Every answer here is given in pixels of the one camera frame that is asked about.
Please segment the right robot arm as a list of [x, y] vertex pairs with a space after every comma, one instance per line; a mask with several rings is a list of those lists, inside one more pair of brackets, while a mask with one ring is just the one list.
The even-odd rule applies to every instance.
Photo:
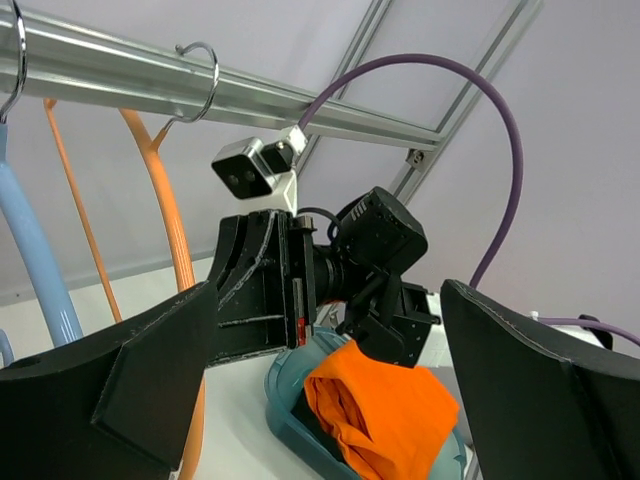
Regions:
[[208, 275], [218, 292], [208, 366], [308, 343], [319, 307], [342, 303], [336, 330], [367, 357], [412, 368], [438, 324], [425, 288], [403, 274], [428, 249], [421, 224], [375, 187], [334, 219], [327, 245], [306, 214], [254, 211], [223, 219]]

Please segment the light blue plastic hanger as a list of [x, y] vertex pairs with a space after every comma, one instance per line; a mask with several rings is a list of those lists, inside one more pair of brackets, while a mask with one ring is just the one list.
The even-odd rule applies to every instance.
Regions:
[[16, 36], [17, 66], [13, 89], [1, 105], [1, 212], [26, 267], [52, 344], [60, 347], [80, 339], [83, 331], [44, 230], [8, 162], [8, 115], [21, 97], [28, 76], [22, 11], [15, 1], [8, 5]]

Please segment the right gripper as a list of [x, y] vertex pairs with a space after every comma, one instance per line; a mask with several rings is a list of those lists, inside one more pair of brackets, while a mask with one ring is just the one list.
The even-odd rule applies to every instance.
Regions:
[[262, 210], [221, 220], [208, 280], [218, 311], [207, 365], [304, 346], [317, 318], [313, 220]]

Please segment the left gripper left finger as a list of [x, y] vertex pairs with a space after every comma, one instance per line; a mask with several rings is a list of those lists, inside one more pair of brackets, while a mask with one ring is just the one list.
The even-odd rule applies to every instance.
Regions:
[[2, 369], [2, 478], [169, 478], [181, 464], [217, 300], [202, 282]]

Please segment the orange plastic hanger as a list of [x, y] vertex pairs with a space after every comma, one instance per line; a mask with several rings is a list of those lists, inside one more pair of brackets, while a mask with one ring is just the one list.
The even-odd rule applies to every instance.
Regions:
[[[182, 113], [174, 114], [174, 116], [172, 116], [160, 129], [157, 136], [152, 138], [136, 111], [131, 109], [122, 109], [120, 111], [121, 116], [125, 120], [136, 142], [156, 194], [170, 247], [176, 285], [179, 291], [183, 291], [195, 284], [195, 274], [181, 213], [158, 150], [174, 123], [194, 123], [200, 120], [212, 106], [219, 82], [219, 61], [213, 48], [205, 42], [196, 41], [187, 46], [177, 45], [175, 47], [175, 52], [178, 56], [182, 57], [196, 49], [204, 50], [209, 56], [212, 64], [212, 83], [209, 87], [203, 106], [196, 114], [192, 116], [187, 116]], [[44, 99], [44, 111], [56, 143], [76, 210], [79, 215], [100, 282], [106, 295], [107, 302], [114, 321], [119, 323], [122, 321], [122, 315], [106, 273], [106, 269], [92, 232], [86, 209], [83, 205], [79, 188], [55, 119], [54, 107], [56, 103], [57, 101], [53, 98]], [[182, 466], [178, 472], [178, 477], [180, 479], [192, 479], [195, 476], [199, 465], [205, 430], [205, 393], [206, 387], [201, 385], [195, 403], [189, 433], [187, 435], [186, 446], [182, 457]]]

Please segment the orange trousers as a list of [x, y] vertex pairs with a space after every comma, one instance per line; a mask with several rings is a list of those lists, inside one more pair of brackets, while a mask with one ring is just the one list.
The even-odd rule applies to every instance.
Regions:
[[372, 360], [353, 340], [307, 376], [304, 393], [363, 479], [426, 479], [458, 421], [457, 401], [430, 370]]

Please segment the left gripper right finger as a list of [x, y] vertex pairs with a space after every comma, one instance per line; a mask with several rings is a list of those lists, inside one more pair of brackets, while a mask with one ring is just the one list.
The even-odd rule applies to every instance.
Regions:
[[443, 322], [486, 479], [636, 479], [639, 361], [514, 312], [457, 280]]

